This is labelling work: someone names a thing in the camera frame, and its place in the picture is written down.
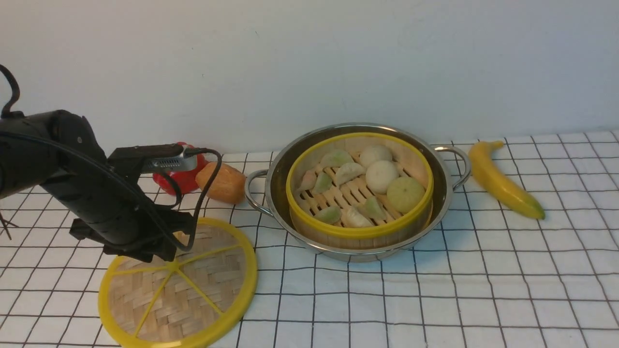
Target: banana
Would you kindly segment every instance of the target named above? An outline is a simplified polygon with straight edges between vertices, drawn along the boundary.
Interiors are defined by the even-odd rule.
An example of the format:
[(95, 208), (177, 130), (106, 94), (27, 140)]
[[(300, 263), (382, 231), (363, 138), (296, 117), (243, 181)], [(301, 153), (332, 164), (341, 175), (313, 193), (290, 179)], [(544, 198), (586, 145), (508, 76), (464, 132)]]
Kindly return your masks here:
[(531, 219), (544, 219), (541, 204), (527, 191), (516, 185), (496, 167), (492, 152), (503, 147), (502, 141), (474, 144), (469, 150), (471, 173), (477, 183), (506, 207)]

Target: metal pot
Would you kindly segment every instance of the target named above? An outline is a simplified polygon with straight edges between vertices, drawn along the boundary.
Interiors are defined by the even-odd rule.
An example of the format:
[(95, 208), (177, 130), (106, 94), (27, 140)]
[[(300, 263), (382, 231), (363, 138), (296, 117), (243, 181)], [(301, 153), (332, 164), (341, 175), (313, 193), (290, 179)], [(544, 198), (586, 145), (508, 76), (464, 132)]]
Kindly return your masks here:
[[(416, 233), (407, 240), (399, 243), (375, 249), (350, 250), (333, 248), (331, 246), (320, 244), (313, 241), (304, 235), (298, 233), (294, 228), (290, 219), (290, 206), (286, 198), (286, 177), (292, 163), (306, 149), (310, 148), (323, 140), (334, 136), (355, 132), (373, 132), (387, 134), (390, 136), (402, 139), (419, 149), (426, 157), (434, 175), (435, 189), (433, 195), (433, 210), (431, 222), (424, 230)], [(459, 156), (464, 161), (464, 174), (459, 179), (452, 183), (451, 174), (448, 173), (445, 162), (440, 157), (439, 152), (452, 152)], [(260, 176), (266, 175), (266, 184), (264, 195), (267, 206), (260, 205), (250, 194), (249, 186), (251, 182)], [(432, 231), (436, 225), (443, 219), (445, 213), (451, 203), (452, 195), (455, 189), (463, 185), (470, 176), (470, 161), (466, 153), (453, 146), (438, 146), (432, 147), (418, 137), (407, 133), (401, 129), (383, 126), (373, 123), (342, 123), (335, 124), (324, 128), (317, 129), (310, 133), (304, 134), (293, 142), (291, 142), (279, 155), (275, 158), (268, 170), (258, 170), (248, 175), (245, 181), (245, 196), (249, 205), (255, 210), (272, 216), (275, 220), (290, 234), (292, 234), (302, 245), (307, 249), (317, 253), (324, 254), (328, 257), (348, 261), (348, 262), (367, 262), (377, 259), (383, 259), (387, 256), (397, 253), (399, 250), (411, 248), (421, 237)]]

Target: red pepper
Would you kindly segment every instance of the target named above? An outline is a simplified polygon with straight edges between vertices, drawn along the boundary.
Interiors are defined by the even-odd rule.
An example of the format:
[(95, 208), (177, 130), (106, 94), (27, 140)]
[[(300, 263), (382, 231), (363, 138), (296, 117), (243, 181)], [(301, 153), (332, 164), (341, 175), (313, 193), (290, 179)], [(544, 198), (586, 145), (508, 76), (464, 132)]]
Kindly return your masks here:
[[(186, 142), (179, 141), (177, 144), (187, 145), (188, 147), (193, 148), (192, 145), (188, 145)], [(181, 194), (186, 194), (198, 189), (199, 186), (196, 183), (196, 175), (207, 165), (207, 163), (208, 161), (203, 155), (200, 154), (197, 155), (197, 166), (194, 170), (190, 170), (188, 172), (168, 172), (168, 175), (178, 184), (178, 187), (181, 188)], [(156, 182), (166, 193), (171, 194), (172, 196), (175, 195), (174, 189), (166, 181), (166, 179), (161, 176), (161, 174), (153, 174), (153, 181)]]

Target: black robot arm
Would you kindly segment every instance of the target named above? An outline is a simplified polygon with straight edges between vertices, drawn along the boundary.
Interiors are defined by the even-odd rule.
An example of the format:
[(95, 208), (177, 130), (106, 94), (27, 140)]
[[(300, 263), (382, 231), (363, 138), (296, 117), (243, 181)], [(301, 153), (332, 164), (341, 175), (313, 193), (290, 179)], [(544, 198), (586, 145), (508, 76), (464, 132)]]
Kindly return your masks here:
[[(103, 244), (106, 254), (144, 262), (156, 255), (171, 261), (177, 248), (191, 249), (199, 209), (221, 155), (170, 144), (119, 148), (106, 158), (84, 117), (64, 110), (28, 117), (11, 111), (19, 87), (4, 66), (0, 71), (13, 91), (0, 115), (0, 199), (40, 185), (78, 217), (69, 233)], [(195, 156), (202, 153), (215, 154), (217, 166), (193, 215), (155, 204), (137, 184), (141, 173), (192, 170)], [(168, 180), (177, 189), (179, 203), (178, 186)], [(189, 235), (187, 245), (174, 236), (177, 231)]]

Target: table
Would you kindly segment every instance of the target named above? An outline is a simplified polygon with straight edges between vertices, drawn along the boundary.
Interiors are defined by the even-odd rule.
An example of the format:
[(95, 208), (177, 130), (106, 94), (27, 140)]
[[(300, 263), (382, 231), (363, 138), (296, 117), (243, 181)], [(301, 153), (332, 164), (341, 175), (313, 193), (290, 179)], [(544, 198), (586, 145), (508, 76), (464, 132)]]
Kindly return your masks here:
[[(316, 256), (246, 203), (208, 201), (201, 214), (244, 231), (259, 261), (251, 307), (213, 347), (616, 347), (618, 138), (603, 131), (503, 139), (498, 166), (538, 198), (547, 218), (504, 209), (471, 179), (436, 230), (381, 262)], [(224, 160), (248, 174), (276, 155)], [(445, 159), (453, 174), (462, 170), (453, 155)], [(139, 184), (155, 202), (173, 203), (151, 178)], [(252, 190), (263, 199), (264, 179)], [(192, 210), (198, 195), (187, 194), (180, 209)], [(112, 257), (73, 239), (75, 216), (39, 187), (3, 199), (0, 209), (20, 226), (12, 241), (0, 237), (0, 345), (117, 347), (97, 311)]]

